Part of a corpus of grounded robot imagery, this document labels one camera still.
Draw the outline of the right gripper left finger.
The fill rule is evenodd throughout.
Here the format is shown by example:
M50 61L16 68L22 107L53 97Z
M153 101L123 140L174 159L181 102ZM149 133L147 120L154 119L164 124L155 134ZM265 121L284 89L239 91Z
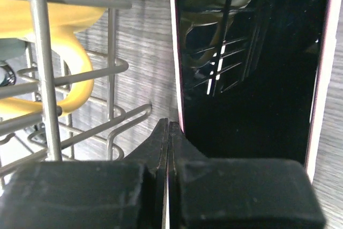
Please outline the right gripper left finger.
M150 136L121 162L117 227L164 228L169 121L160 119Z

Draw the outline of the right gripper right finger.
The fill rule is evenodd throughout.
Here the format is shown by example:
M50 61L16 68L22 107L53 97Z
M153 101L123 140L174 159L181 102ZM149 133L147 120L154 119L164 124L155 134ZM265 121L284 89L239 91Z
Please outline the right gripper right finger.
M169 124L168 187L171 228L214 228L213 160L187 140L176 122Z

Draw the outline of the phone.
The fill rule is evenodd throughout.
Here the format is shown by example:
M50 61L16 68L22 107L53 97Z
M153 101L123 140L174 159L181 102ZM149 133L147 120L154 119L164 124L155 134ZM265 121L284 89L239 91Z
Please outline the phone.
M314 178L341 0L170 0L179 123L210 158Z

